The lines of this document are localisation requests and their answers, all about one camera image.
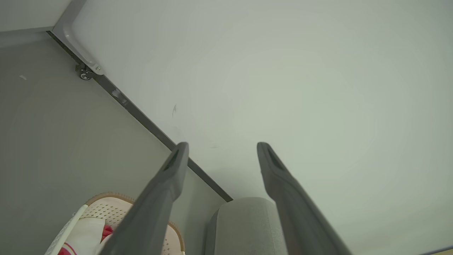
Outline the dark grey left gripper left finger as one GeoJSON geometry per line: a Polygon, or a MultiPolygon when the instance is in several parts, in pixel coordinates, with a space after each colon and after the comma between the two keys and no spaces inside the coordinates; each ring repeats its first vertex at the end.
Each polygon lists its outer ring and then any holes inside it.
{"type": "Polygon", "coordinates": [[[181,195],[189,145],[179,143],[147,184],[101,255],[160,255],[173,202],[181,195]]]}

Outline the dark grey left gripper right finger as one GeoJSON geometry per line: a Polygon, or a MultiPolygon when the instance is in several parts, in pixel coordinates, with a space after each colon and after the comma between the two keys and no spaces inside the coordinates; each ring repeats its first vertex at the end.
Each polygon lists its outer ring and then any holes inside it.
{"type": "Polygon", "coordinates": [[[270,144],[257,143],[265,190],[276,203],[290,255],[350,255],[321,211],[282,163],[270,144]]]}

